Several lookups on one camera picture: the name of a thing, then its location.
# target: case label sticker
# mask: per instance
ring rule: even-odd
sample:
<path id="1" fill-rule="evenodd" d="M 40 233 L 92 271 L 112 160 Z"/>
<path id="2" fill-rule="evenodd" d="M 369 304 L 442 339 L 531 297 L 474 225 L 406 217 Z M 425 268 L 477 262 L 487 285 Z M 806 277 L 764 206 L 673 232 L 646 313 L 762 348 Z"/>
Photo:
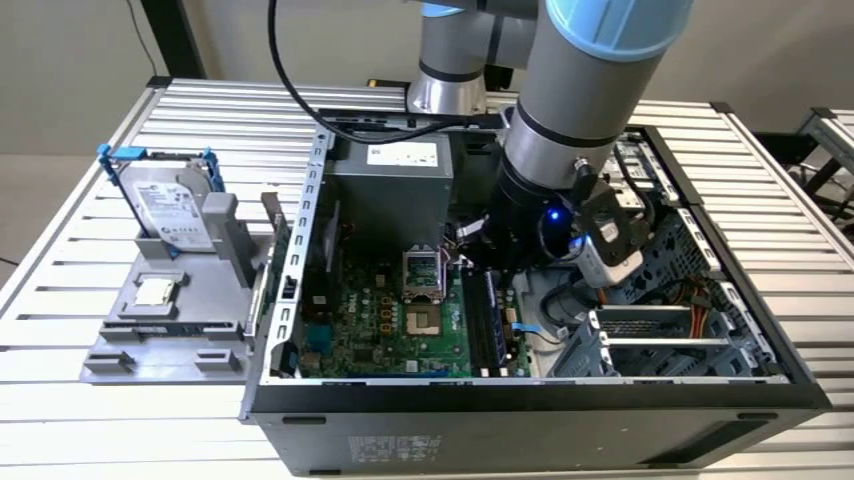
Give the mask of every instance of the case label sticker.
<path id="1" fill-rule="evenodd" d="M 438 167 L 439 147 L 435 143 L 398 142 L 369 146 L 369 165 Z"/>
<path id="2" fill-rule="evenodd" d="M 442 435 L 351 436 L 350 452 L 357 463 L 435 462 Z"/>

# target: floor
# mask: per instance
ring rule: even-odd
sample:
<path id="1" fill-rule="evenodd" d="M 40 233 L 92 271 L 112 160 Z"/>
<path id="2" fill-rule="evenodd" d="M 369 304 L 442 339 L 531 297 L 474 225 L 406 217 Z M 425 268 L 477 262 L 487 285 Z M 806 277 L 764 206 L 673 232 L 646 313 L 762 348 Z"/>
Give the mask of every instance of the floor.
<path id="1" fill-rule="evenodd" d="M 20 262 L 92 156 L 0 154 L 0 257 Z M 0 287 L 15 267 L 0 262 Z"/>

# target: motherboard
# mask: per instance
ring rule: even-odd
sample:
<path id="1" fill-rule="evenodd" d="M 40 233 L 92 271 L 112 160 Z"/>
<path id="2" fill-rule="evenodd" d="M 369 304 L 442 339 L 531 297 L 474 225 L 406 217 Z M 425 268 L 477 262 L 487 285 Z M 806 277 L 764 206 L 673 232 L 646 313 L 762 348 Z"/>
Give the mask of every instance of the motherboard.
<path id="1" fill-rule="evenodd" d="M 310 378 L 462 378 L 481 376 L 473 361 L 473 349 L 483 343 L 479 330 L 467 321 L 463 288 L 466 268 L 442 265 L 438 275 L 431 265 L 418 259 L 406 269 L 401 264 L 345 262 L 339 304 L 333 319 L 307 315 L 307 334 L 301 372 Z M 409 299 L 405 278 L 419 286 L 445 285 L 445 298 Z M 513 290 L 497 290 L 502 323 L 518 317 Z M 501 341 L 501 372 L 506 376 L 530 376 L 523 341 L 509 337 Z"/>

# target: black cable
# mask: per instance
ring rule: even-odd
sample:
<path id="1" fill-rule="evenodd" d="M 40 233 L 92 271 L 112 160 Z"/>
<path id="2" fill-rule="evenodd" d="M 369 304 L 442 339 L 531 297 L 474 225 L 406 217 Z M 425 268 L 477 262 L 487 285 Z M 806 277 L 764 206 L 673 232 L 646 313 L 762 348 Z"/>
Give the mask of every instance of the black cable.
<path id="1" fill-rule="evenodd" d="M 566 327 L 566 323 L 562 322 L 561 320 L 558 320 L 555 317 L 553 317 L 551 314 L 549 313 L 549 303 L 551 302 L 550 294 L 555 290 L 561 291 L 562 288 L 564 288 L 564 285 L 559 285 L 558 287 L 555 287 L 551 291 L 549 291 L 549 293 L 546 293 L 543 298 L 541 298 L 541 300 L 539 300 L 539 315 L 543 317 L 543 319 L 549 323 L 551 323 L 558 328 Z"/>
<path id="2" fill-rule="evenodd" d="M 833 216 L 834 214 L 838 213 L 838 208 L 840 205 L 822 205 L 821 203 L 816 202 L 816 204 L 818 205 L 818 208 L 821 209 L 822 213 L 825 215 L 828 215 L 828 217 Z M 854 218 L 854 215 L 852 215 L 852 207 L 846 207 L 846 210 L 840 214 L 837 220 L 850 220 L 852 218 Z"/>
<path id="3" fill-rule="evenodd" d="M 546 212 L 539 216 L 539 220 L 537 221 L 537 238 L 539 239 L 539 249 L 543 251 L 549 260 L 557 261 L 558 257 L 549 251 L 549 245 L 546 245 L 546 237 L 543 235 L 543 219 L 546 218 Z"/>
<path id="4" fill-rule="evenodd" d="M 688 282 L 690 282 L 692 279 L 685 277 L 685 278 L 680 278 L 677 280 L 672 280 L 666 283 L 662 283 L 658 287 L 656 287 L 654 289 L 649 290 L 642 296 L 641 298 L 638 298 L 638 300 L 636 300 L 633 305 L 646 305 L 648 303 L 650 303 L 650 300 L 653 300 L 654 298 L 661 298 L 661 295 L 668 291 L 668 289 L 676 287 L 677 285 L 685 284 Z"/>
<path id="5" fill-rule="evenodd" d="M 521 331 L 525 334 L 531 334 L 531 335 L 537 335 L 539 338 L 543 339 L 543 342 L 546 342 L 549 345 L 564 345 L 564 342 L 555 342 L 554 340 L 550 340 L 546 338 L 546 335 L 543 335 L 539 332 L 529 332 L 529 331 Z"/>
<path id="6" fill-rule="evenodd" d="M 134 5 L 131 4 L 131 0 L 124 0 L 124 3 L 128 4 L 128 10 L 131 10 L 131 21 L 134 22 L 134 30 L 137 30 L 137 38 L 139 39 L 139 44 L 143 47 L 146 56 L 149 57 L 149 63 L 151 63 L 151 71 L 154 72 L 154 75 L 157 77 L 158 66 L 155 65 L 154 58 L 151 58 L 151 52 L 149 51 L 149 46 L 146 46 L 146 41 L 143 40 L 143 34 L 139 32 L 139 24 L 137 23 L 137 13 L 134 12 Z"/>
<path id="7" fill-rule="evenodd" d="M 813 172 L 813 175 L 816 175 L 818 173 L 818 171 L 820 171 L 820 168 L 814 167 L 813 165 L 810 165 L 808 163 L 797 163 L 797 164 L 792 165 L 789 168 L 793 168 L 793 167 L 798 168 L 801 170 L 801 179 L 798 181 L 798 185 L 801 185 L 801 188 L 804 188 L 806 186 L 808 181 L 809 181 L 809 178 L 806 177 L 806 172 L 808 171 Z M 836 185 L 837 187 L 840 187 L 842 190 L 846 190 L 846 186 L 834 177 L 830 177 L 828 179 L 828 182 L 830 184 Z"/>
<path id="8" fill-rule="evenodd" d="M 585 253 L 585 246 L 588 245 L 588 235 L 582 235 L 581 237 L 576 237 L 572 241 L 570 241 L 570 248 L 572 248 L 572 243 L 576 241 L 576 239 L 581 238 L 582 239 L 582 246 L 578 248 L 578 252 L 576 252 L 576 254 L 572 253 L 570 250 L 570 256 L 564 259 L 568 262 L 573 262 L 576 260 L 578 260 L 582 257 L 582 254 Z"/>
<path id="9" fill-rule="evenodd" d="M 644 294 L 644 297 L 638 299 L 636 304 L 646 305 L 650 303 L 652 300 L 661 300 L 662 305 L 668 305 L 670 303 L 670 297 L 665 293 L 657 292 L 657 291 L 649 291 Z"/>
<path id="10" fill-rule="evenodd" d="M 629 175 L 629 168 L 626 167 L 626 160 L 620 153 L 617 147 L 614 147 L 614 160 L 617 160 L 617 166 L 620 167 L 620 173 L 624 175 L 624 181 L 632 191 L 636 193 L 638 198 L 641 199 L 641 203 L 644 203 L 644 218 L 646 219 L 650 225 L 656 224 L 656 208 L 653 207 L 653 202 L 650 202 L 650 197 L 648 197 L 646 193 L 641 191 L 638 188 L 638 184 L 636 183 L 636 179 Z"/>
<path id="11" fill-rule="evenodd" d="M 561 276 L 561 278 L 558 279 L 558 285 L 564 285 L 564 284 L 565 284 L 565 281 L 564 281 L 565 276 L 566 276 L 566 281 L 568 281 L 568 282 L 572 282 L 572 281 L 573 281 L 573 272 L 572 272 L 572 271 L 568 271 L 568 272 Z M 564 310 L 564 313 L 566 314 L 566 316 L 568 316 L 568 317 L 572 317 L 572 316 L 573 316 L 573 314 L 572 314 L 572 313 L 570 313 L 570 311 L 566 309 L 566 305 L 564 305 L 564 300 L 558 300 L 558 306 L 561 307 L 561 310 Z"/>
<path id="12" fill-rule="evenodd" d="M 837 200 L 833 200 L 832 198 L 824 197 L 821 195 L 814 195 L 810 198 L 821 207 L 833 207 L 833 209 L 836 210 L 842 206 L 845 210 L 854 210 L 854 205 L 844 205 L 842 202 L 838 202 Z"/>
<path id="13" fill-rule="evenodd" d="M 278 8 L 278 0 L 270 0 L 269 9 L 267 9 L 267 40 L 270 43 L 270 56 L 273 57 L 273 64 L 277 68 L 277 73 L 279 74 L 279 79 L 282 80 L 282 84 L 285 85 L 286 90 L 291 94 L 291 98 L 301 106 L 303 111 L 309 114 L 309 116 L 322 125 L 327 130 L 330 130 L 335 135 L 342 137 L 351 142 L 361 143 L 363 145 L 386 145 L 389 143 L 402 142 L 405 140 L 411 140 L 413 138 L 421 137 L 429 133 L 437 132 L 443 128 L 455 127 L 455 126 L 469 126 L 469 120 L 450 120 L 446 122 L 438 122 L 427 127 L 419 128 L 418 130 L 413 130 L 401 135 L 393 135 L 385 138 L 366 138 L 358 135 L 354 135 L 330 122 L 321 116 L 321 114 L 311 108 L 303 97 L 301 96 L 294 84 L 291 83 L 291 79 L 289 78 L 287 73 L 285 72 L 285 67 L 282 66 L 282 58 L 279 56 L 279 41 L 277 39 L 277 8 Z"/>

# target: camera on robot arm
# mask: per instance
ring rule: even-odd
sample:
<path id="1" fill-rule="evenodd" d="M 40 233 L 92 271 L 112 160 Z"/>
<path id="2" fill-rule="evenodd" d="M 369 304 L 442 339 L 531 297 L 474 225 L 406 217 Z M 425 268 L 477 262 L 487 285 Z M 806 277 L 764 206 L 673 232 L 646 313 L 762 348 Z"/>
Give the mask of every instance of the camera on robot arm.
<path id="1" fill-rule="evenodd" d="M 503 160 L 486 212 L 457 230 L 459 253 L 477 268 L 498 271 L 503 285 L 525 270 L 555 265 L 576 265 L 593 288 L 620 283 L 642 263 L 640 249 L 656 222 L 656 205 L 629 172 L 624 179 L 644 203 L 642 214 L 624 209 L 608 177 L 600 178 L 585 159 L 564 191 L 527 182 Z M 626 170 L 617 149 L 616 162 Z"/>

